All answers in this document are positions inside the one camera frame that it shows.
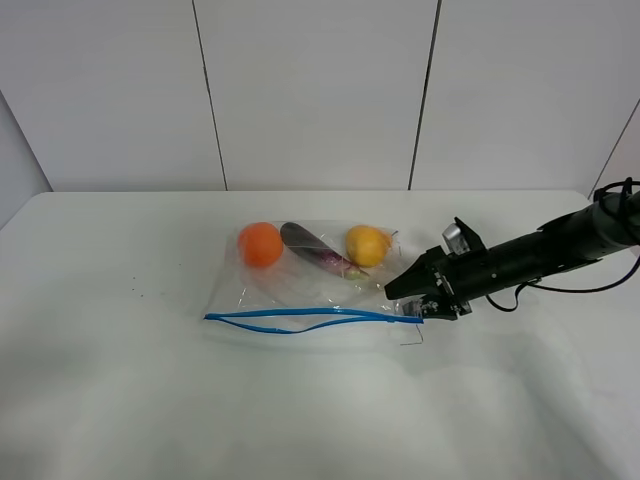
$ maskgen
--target plastic bag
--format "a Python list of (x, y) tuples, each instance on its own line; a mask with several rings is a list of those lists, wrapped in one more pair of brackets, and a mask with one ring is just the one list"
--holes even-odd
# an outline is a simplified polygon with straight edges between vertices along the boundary
[[(247, 256), (246, 239), (240, 236), (242, 228), (229, 236), (224, 265), (207, 309), (211, 313), (209, 320), (219, 320), (211, 322), (216, 328), (233, 329), (240, 324), (245, 328), (244, 335), (252, 334), (246, 332), (248, 329), (262, 333), (305, 331), (309, 332), (305, 335), (318, 336), (321, 331), (318, 327), (331, 326), (322, 329), (323, 337), (343, 337), (347, 331), (368, 337), (375, 332), (396, 344), (420, 343), (421, 334), (416, 324), (422, 320), (418, 322), (404, 317), (398, 303), (387, 300), (384, 294), (384, 285), (410, 264), (409, 259), (402, 257), (397, 231), (375, 227), (374, 246), (378, 246), (375, 244), (375, 232), (379, 232), (383, 241), (388, 242), (388, 250), (386, 254), (382, 253), (383, 259), (378, 265), (363, 268), (350, 262), (346, 254), (346, 234), (356, 223), (269, 223), (275, 227), (272, 228), (274, 231), (280, 233), (278, 238), (284, 241), (284, 248), (277, 260), (268, 266), (262, 265), (268, 262), (262, 262), (261, 257)], [(264, 230), (265, 235), (272, 235), (268, 226)], [(380, 254), (375, 249), (372, 253), (374, 257)], [(247, 263), (259, 263), (260, 266)], [(301, 314), (300, 309), (310, 310)], [(341, 315), (339, 309), (357, 309), (360, 312)], [(256, 311), (265, 310), (270, 312), (265, 316), (253, 316)], [(223, 313), (235, 315), (221, 316)], [(359, 320), (357, 324), (346, 322), (346, 325), (345, 318)]]

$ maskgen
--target purple eggplant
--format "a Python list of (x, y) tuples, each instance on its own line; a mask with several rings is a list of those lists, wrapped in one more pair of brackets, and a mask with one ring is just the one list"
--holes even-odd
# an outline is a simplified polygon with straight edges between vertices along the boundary
[(369, 274), (332, 250), (313, 233), (297, 223), (287, 222), (280, 227), (284, 244), (300, 258), (347, 280), (365, 280)]

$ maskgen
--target lemon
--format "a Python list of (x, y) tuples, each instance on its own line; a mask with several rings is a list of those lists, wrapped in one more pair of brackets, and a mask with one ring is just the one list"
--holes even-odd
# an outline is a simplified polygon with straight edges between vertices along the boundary
[(375, 227), (358, 225), (347, 232), (347, 255), (360, 267), (375, 267), (391, 248), (391, 235)]

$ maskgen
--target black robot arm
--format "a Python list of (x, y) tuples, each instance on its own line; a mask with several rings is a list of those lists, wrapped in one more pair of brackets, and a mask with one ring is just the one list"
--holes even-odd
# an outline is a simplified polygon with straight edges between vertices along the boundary
[[(420, 296), (404, 304), (405, 314), (455, 320), (471, 312), (469, 300), (517, 285), (518, 293), (524, 286), (568, 293), (592, 293), (617, 286), (638, 270), (640, 259), (623, 279), (604, 287), (562, 290), (536, 283), (640, 244), (640, 192), (632, 194), (632, 186), (639, 184), (628, 178), (608, 185), (595, 192), (594, 203), (587, 208), (490, 249), (456, 218), (443, 234), (450, 253), (442, 247), (427, 250), (385, 287), (387, 298)], [(622, 192), (609, 192), (616, 187), (622, 187)]]

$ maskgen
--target table surface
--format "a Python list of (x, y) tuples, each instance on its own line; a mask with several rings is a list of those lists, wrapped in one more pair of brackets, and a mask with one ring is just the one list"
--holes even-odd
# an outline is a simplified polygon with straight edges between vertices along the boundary
[[(427, 322), (417, 346), (270, 343), (200, 320), (226, 238), (248, 222), (385, 225), (426, 249), (455, 215), (493, 245), (586, 204), (563, 191), (39, 195), (0, 231), (0, 477), (637, 477), (640, 278), (525, 291), (513, 314), (474, 301)], [(633, 259), (545, 283), (601, 285)]]

